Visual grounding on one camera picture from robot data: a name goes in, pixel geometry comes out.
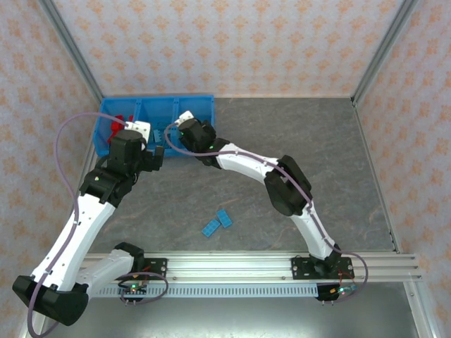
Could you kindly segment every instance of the blue bin compartment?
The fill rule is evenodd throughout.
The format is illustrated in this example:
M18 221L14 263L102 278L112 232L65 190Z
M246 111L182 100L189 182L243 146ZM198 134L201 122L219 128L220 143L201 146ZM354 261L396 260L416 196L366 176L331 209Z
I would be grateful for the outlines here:
M136 120L136 110L139 100L135 97L105 98L102 100L99 112L110 116L122 115L125 121L133 115ZM98 118L94 130L94 148L99 157L109 154L108 138L111 136L111 123L107 118Z
M201 122L208 120L214 127L214 96L179 96L175 100L175 115L174 121L178 119L185 111L190 111L195 118ZM178 148L185 149L179 140L180 132L175 130L174 145Z
M177 151L171 149L164 139L164 130L173 122L174 102L175 98L173 96L143 97L141 98L140 111L136 117L138 121L151 124L152 134L149 138L147 149L154 151L156 146L163 146L165 157L178 155ZM172 141L175 136L175 128L173 128L170 140Z

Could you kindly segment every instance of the red object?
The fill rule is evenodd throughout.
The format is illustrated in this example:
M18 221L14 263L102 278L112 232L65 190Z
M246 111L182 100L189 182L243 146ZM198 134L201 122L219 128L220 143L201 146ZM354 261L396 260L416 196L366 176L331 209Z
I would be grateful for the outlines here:
M115 118L118 118L119 120L124 121L124 117L122 115L116 115ZM133 121L133 115L130 115L128 117L128 120L130 122L132 122ZM108 141L107 141L108 144L110 144L111 139L116 136L116 134L119 132L119 130L122 130L122 129L124 129L124 125L120 124L119 122L113 121L111 123L111 131L112 131L112 133L111 133L111 136L108 138Z

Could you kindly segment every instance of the patterned wallpaper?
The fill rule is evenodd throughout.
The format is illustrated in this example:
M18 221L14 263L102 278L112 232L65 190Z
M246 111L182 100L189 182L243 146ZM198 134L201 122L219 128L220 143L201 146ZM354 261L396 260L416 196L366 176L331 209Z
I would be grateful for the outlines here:
M350 96L402 0L56 0L105 96Z
M451 6L423 0L359 106L402 248L451 332Z
M26 307L13 281L44 258L70 208L53 160L56 128L98 105L37 1L2 1L0 21L0 336L17 337ZM73 184L94 121L79 122L61 140Z

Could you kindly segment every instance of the gray floor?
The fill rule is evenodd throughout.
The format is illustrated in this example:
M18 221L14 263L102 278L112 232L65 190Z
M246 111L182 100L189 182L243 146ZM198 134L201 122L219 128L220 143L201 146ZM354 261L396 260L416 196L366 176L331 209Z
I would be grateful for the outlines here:
M349 99L217 99L216 131L257 154L291 155L342 249L393 250ZM207 239L201 230L220 208L234 223ZM142 174L91 252L109 252L122 241L145 251L307 250L263 185L194 158L168 158L161 171Z
M49 338L417 338L402 283L369 284L349 301L161 299L128 306L94 299L73 326Z

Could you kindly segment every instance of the gray marble surface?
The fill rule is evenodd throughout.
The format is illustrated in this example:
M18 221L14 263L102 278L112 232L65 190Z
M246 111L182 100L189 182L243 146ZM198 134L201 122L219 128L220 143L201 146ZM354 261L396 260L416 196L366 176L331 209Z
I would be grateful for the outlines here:
M215 128L248 151L291 155L342 249L393 249L349 99L217 99ZM206 238L201 230L220 208L233 225ZM122 241L145 251L307 250L263 185L194 158L167 158L159 172L143 173L90 251L106 253Z

